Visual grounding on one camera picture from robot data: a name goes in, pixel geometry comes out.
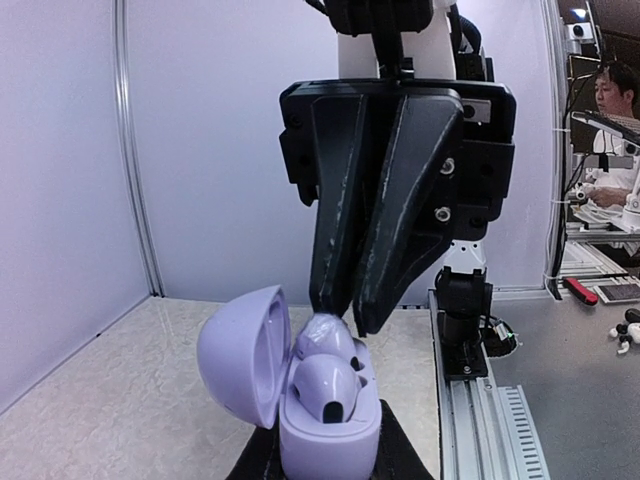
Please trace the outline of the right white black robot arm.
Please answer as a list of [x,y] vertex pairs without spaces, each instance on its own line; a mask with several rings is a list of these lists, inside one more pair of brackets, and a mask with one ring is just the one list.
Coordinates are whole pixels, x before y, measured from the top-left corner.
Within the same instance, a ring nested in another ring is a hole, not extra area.
[[309,332],[354,315],[381,330],[432,265],[451,344],[489,313],[482,246],[507,197],[516,101],[453,1],[317,1],[341,47],[334,80],[280,96],[289,181],[317,209]]

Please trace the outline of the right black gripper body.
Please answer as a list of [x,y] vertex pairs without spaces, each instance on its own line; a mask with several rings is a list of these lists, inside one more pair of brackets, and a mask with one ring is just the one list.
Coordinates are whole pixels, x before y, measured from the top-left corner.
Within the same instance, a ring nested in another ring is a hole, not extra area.
[[279,136],[290,183],[301,202],[326,203],[324,187],[347,185],[357,210],[372,215],[382,166],[405,97],[452,98],[463,110],[451,157],[457,192],[454,236],[483,238],[508,195],[514,151],[515,98],[502,84],[477,81],[382,80],[297,82],[279,97]]

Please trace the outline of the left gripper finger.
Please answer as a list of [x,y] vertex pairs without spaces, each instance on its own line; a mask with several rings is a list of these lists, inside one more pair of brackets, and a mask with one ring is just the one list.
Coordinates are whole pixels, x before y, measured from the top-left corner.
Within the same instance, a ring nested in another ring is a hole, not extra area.
[[257,427],[229,479],[431,479],[389,404],[380,424],[342,438],[303,439],[285,427]]

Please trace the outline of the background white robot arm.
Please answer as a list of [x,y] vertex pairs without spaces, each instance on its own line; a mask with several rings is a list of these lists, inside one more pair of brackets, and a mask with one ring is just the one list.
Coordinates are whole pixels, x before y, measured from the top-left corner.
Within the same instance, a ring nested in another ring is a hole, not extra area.
[[623,230],[639,229],[639,147],[624,143],[616,150],[599,152],[606,166],[589,168],[574,188],[582,209]]

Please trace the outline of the purple round charging case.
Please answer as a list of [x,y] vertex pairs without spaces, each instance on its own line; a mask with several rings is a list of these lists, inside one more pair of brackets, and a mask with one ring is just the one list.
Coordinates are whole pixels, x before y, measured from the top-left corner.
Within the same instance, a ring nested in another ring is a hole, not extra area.
[[197,340],[210,396],[255,430],[231,479],[368,479],[382,406],[366,345],[339,316],[291,329],[278,286],[217,310]]

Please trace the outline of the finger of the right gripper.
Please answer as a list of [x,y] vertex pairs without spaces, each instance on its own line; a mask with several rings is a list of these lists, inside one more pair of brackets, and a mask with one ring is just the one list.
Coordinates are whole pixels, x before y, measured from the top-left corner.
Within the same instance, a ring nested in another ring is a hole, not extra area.
[[381,330],[450,245],[463,128],[455,95],[407,95],[399,104],[356,273],[352,309],[361,336]]
[[363,95],[317,99],[312,105],[318,207],[309,294],[316,312],[341,316],[351,285],[362,227],[363,132],[368,100]]

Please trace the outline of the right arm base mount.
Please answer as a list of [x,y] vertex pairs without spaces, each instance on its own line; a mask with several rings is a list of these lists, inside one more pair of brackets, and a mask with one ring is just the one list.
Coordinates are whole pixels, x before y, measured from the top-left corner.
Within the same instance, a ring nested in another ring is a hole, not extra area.
[[513,329],[491,313],[493,285],[486,272],[457,273],[444,267],[436,281],[438,337],[444,376],[449,381],[488,375],[487,360],[513,353]]

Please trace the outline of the purple earbud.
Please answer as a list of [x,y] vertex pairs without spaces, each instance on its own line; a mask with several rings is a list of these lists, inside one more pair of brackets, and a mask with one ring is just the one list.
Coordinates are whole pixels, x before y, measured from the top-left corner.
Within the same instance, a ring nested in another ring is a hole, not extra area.
[[328,354],[302,360],[293,375],[293,385],[299,402],[322,424],[348,422],[362,389],[351,364]]
[[356,355],[356,348],[350,329],[338,316],[315,313],[298,333],[295,343],[296,355],[307,357],[328,354],[350,362]]

